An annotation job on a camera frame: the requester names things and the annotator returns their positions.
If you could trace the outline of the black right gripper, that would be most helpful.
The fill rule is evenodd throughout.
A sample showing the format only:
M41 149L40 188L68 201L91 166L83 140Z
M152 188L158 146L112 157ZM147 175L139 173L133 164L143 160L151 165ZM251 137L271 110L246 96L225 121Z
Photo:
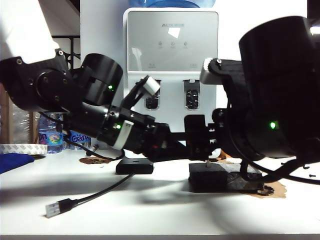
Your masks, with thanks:
M231 157L240 157L239 151L235 147L232 131L228 119L226 108L217 108L212 112L212 123L208 124L211 130L211 140L214 149L221 149ZM184 130L186 133L208 132L205 116L203 114L189 114L184 117ZM209 140L189 141L191 161L206 161L212 153Z

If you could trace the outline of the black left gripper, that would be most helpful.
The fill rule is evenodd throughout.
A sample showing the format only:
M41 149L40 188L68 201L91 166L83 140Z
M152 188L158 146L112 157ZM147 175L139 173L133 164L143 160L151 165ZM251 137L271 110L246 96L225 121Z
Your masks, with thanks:
M155 122L155 118L125 109L123 119L133 123L123 149L134 154L142 154L152 162L166 162L173 160L191 159L190 152L185 148L162 149L162 144L169 132L169 126ZM189 132L171 132L172 141L187 141L191 137Z

